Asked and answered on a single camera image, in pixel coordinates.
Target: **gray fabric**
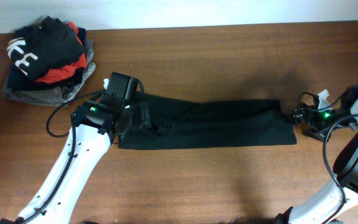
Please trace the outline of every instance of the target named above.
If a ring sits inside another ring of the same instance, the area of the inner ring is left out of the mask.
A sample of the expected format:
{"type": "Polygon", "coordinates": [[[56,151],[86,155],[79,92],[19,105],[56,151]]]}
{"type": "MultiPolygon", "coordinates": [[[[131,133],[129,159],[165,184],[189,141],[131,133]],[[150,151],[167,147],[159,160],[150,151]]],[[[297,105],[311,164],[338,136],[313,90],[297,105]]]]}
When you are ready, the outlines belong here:
{"type": "Polygon", "coordinates": [[[2,86],[2,96],[23,103],[30,103],[33,105],[42,106],[60,106],[63,102],[71,100],[80,91],[85,81],[92,75],[96,69],[95,63],[91,62],[93,58],[93,40],[85,40],[86,53],[86,68],[83,72],[81,84],[74,86],[73,90],[63,97],[63,92],[67,91],[67,87],[56,87],[51,90],[39,90],[39,91],[12,91],[7,87],[7,78],[2,86]]]}

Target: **wooden table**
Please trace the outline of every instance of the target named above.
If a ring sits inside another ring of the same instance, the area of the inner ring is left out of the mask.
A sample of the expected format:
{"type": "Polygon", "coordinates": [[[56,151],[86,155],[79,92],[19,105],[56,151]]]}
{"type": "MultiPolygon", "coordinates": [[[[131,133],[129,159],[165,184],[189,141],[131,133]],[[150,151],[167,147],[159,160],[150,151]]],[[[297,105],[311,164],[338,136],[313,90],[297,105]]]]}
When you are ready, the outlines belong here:
{"type": "MultiPolygon", "coordinates": [[[[0,89],[9,70],[0,35],[0,89]]],[[[283,109],[303,91],[327,88],[333,100],[358,83],[358,22],[89,31],[97,69],[82,93],[112,71],[142,80],[146,92],[205,102],[278,98],[283,109]]],[[[69,111],[52,130],[66,132],[69,111]]],[[[66,139],[51,138],[53,108],[0,94],[0,218],[15,219],[42,185],[66,139]]],[[[322,144],[294,128],[294,146],[132,151],[112,146],[88,180],[72,223],[218,223],[274,217],[328,180],[322,144]]],[[[331,164],[354,133],[336,131],[331,164]]],[[[358,207],[341,215],[358,223],[358,207]]]]}

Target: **white logo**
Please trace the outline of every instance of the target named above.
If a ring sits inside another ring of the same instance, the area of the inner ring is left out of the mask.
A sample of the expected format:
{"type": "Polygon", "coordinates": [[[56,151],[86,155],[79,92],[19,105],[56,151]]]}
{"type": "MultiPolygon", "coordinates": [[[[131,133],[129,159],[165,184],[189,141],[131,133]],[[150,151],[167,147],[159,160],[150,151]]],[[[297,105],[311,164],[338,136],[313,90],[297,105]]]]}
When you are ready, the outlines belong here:
{"type": "MultiPolygon", "coordinates": [[[[11,58],[11,54],[12,54],[13,50],[16,50],[20,54],[24,54],[24,51],[20,47],[18,47],[19,45],[25,45],[25,40],[23,40],[23,37],[13,39],[13,40],[9,41],[8,44],[9,45],[7,46],[6,50],[7,50],[7,55],[9,56],[9,58],[11,58]]],[[[15,62],[15,66],[17,68],[19,68],[20,70],[22,70],[24,75],[27,75],[27,72],[23,71],[23,69],[21,69],[19,67],[19,65],[23,64],[24,66],[28,67],[30,65],[30,63],[26,60],[28,57],[32,57],[34,60],[38,59],[38,57],[36,55],[34,55],[33,53],[27,53],[23,56],[23,58],[21,60],[17,60],[15,62]]]]}

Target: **stack of folded clothes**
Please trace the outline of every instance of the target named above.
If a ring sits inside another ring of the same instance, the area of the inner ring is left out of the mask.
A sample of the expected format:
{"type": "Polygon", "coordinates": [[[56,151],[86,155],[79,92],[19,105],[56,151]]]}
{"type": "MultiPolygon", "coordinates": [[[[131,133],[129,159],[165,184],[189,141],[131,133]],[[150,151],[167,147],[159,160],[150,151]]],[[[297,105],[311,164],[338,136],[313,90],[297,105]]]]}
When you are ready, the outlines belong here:
{"type": "Polygon", "coordinates": [[[51,17],[15,31],[6,50],[13,64],[2,95],[24,103],[59,106],[74,98],[96,68],[85,29],[51,17]]]}

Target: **white background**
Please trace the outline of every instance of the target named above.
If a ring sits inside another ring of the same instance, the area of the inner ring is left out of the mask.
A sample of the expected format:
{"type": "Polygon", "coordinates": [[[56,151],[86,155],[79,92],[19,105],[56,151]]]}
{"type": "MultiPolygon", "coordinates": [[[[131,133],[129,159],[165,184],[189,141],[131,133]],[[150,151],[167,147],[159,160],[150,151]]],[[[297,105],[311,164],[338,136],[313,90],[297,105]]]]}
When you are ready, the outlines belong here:
{"type": "Polygon", "coordinates": [[[358,20],[358,0],[0,0],[0,33],[46,15],[85,29],[358,20]]]}

